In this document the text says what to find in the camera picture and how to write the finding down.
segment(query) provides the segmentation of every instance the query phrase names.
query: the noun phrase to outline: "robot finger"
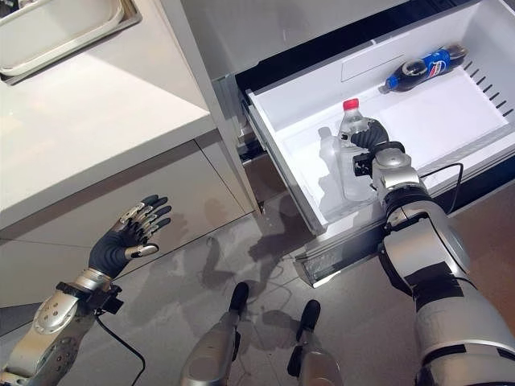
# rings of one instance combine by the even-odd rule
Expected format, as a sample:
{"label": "robot finger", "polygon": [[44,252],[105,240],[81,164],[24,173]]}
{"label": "robot finger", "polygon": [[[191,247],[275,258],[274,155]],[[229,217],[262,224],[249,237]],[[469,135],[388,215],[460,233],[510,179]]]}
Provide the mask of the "robot finger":
{"label": "robot finger", "polygon": [[150,213],[139,225],[139,232],[146,232],[146,230],[162,215],[165,215],[171,211],[171,206],[162,207],[153,213]]}
{"label": "robot finger", "polygon": [[121,224],[127,224],[129,221],[133,220],[134,217],[147,205],[151,205],[159,200],[158,195],[149,195],[148,197],[142,199],[139,203],[134,205],[131,209],[126,211],[123,215],[120,216],[119,222]]}
{"label": "robot finger", "polygon": [[132,260],[135,257],[144,257],[156,253],[159,251],[159,247],[156,244],[141,244],[135,247],[127,248],[125,251],[125,257],[127,260]]}
{"label": "robot finger", "polygon": [[159,229],[167,226],[171,222],[170,217],[160,220],[157,224],[151,225],[142,235],[141,241],[146,243]]}
{"label": "robot finger", "polygon": [[161,205],[164,205],[166,202],[168,202],[167,197],[161,197],[160,199],[157,199],[152,202],[152,204],[147,204],[137,215],[133,218],[133,221],[135,223],[142,223],[146,216],[152,212],[155,208],[160,207]]}

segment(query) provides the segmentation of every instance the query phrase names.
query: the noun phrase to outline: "pepsi bottle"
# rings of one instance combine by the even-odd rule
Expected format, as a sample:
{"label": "pepsi bottle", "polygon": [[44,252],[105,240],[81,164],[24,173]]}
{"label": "pepsi bottle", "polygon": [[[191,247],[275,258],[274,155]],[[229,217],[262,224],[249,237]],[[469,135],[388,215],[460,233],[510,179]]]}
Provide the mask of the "pepsi bottle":
{"label": "pepsi bottle", "polygon": [[390,75],[381,92],[408,91],[422,82],[438,75],[445,74],[460,66],[467,54],[467,49],[453,43],[441,47],[435,52],[416,60],[405,62]]}

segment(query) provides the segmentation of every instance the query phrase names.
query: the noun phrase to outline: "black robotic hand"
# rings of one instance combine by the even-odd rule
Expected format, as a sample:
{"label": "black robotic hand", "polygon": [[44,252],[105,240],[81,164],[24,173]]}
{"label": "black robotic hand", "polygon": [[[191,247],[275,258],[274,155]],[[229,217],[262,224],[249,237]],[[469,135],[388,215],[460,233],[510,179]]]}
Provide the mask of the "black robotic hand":
{"label": "black robotic hand", "polygon": [[367,124],[369,129],[353,134],[351,136],[351,142],[358,147],[372,151],[376,145],[387,142],[389,138],[386,129],[379,121],[369,119]]}
{"label": "black robotic hand", "polygon": [[169,205],[161,207],[167,201],[167,197],[151,195],[127,211],[93,246],[89,268],[114,279],[133,258],[158,252],[159,247],[148,240],[170,223],[169,217],[158,221],[171,210]]}

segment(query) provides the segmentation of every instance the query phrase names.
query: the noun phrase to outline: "black cable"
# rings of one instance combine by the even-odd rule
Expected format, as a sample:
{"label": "black cable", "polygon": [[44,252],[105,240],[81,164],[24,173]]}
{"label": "black cable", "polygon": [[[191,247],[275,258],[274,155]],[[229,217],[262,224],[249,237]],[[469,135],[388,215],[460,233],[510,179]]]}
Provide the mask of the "black cable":
{"label": "black cable", "polygon": [[109,335],[111,335],[113,338],[115,338],[119,343],[121,343],[127,350],[132,352],[134,355],[136,355],[141,361],[142,361],[142,369],[140,372],[136,375],[136,378],[134,378],[131,386],[134,386],[136,382],[138,382],[139,377],[141,374],[145,371],[146,368],[146,362],[143,355],[141,355],[139,352],[136,351],[135,348],[132,348],[127,342],[125,342],[122,338],[120,338],[118,335],[116,335],[114,332],[112,332],[101,320],[98,318],[99,315],[95,314],[95,320],[97,321],[98,325],[104,329],[105,332],[107,332]]}
{"label": "black cable", "polygon": [[447,210],[447,214],[450,214],[452,211],[454,211],[454,207],[456,206],[456,200],[458,199],[459,186],[461,185],[461,179],[464,176],[464,165],[463,165],[463,163],[461,163],[461,162],[450,163],[449,165],[440,167],[437,170],[433,170],[430,173],[427,173],[425,175],[421,175],[420,176],[421,179],[424,179],[425,177],[428,177],[430,175],[433,175],[434,173],[438,173],[439,171],[445,170],[445,169],[447,169],[449,167],[453,167],[453,166],[459,166],[458,182],[456,183],[456,188],[454,190],[454,196],[452,197],[451,207],[449,207],[449,209]]}

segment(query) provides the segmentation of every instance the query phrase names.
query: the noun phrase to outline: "blue label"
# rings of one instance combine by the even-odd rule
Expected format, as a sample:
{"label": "blue label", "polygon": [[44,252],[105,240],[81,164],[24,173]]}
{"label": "blue label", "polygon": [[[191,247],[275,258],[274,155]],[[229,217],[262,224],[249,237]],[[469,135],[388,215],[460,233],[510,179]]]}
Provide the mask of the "blue label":
{"label": "blue label", "polygon": [[437,50],[422,58],[427,67],[426,77],[432,78],[445,72],[451,63],[451,57],[446,50]]}

